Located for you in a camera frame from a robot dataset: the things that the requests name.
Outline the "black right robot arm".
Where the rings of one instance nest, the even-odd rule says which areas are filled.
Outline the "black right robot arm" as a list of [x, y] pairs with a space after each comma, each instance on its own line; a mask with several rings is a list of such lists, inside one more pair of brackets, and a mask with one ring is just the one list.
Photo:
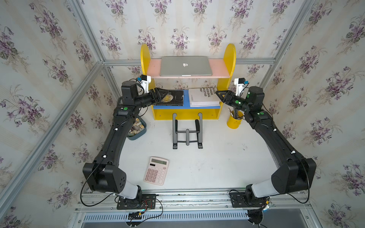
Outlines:
[[310, 190], [317, 164], [296, 150], [277, 128], [272, 115], [264, 108], [265, 94], [257, 86], [249, 88], [245, 98], [230, 90], [216, 91], [224, 104], [242, 111], [244, 119], [265, 141], [277, 165], [271, 177], [246, 187], [247, 200]]

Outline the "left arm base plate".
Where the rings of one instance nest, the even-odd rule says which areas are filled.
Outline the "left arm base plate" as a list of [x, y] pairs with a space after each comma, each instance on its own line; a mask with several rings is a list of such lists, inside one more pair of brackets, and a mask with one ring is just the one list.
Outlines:
[[124, 199], [119, 197], [117, 201], [118, 210], [142, 210], [155, 209], [156, 194], [142, 194], [141, 201], [138, 199]]

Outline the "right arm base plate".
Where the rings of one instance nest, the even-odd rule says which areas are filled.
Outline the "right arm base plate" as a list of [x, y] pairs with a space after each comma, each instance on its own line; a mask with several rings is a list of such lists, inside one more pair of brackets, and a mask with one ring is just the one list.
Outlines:
[[268, 203], [269, 197], [257, 198], [251, 192], [239, 192], [230, 190], [228, 193], [233, 208], [259, 208], [264, 209]]

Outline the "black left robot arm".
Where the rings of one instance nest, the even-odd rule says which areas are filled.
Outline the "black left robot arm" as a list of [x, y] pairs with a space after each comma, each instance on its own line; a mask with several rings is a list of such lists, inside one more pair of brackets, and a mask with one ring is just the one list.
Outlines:
[[104, 145], [93, 162], [84, 164], [86, 184], [94, 192], [110, 193], [129, 200], [137, 199], [141, 192], [119, 168], [122, 148], [140, 110], [162, 101], [168, 90], [154, 88], [140, 95], [139, 86], [136, 81], [122, 83], [122, 96], [114, 109], [111, 129]]

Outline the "silver laptop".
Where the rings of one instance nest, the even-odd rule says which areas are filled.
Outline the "silver laptop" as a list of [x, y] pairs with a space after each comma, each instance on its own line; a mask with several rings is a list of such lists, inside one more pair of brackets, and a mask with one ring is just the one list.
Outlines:
[[195, 77], [213, 74], [206, 56], [167, 56], [161, 58], [160, 76]]

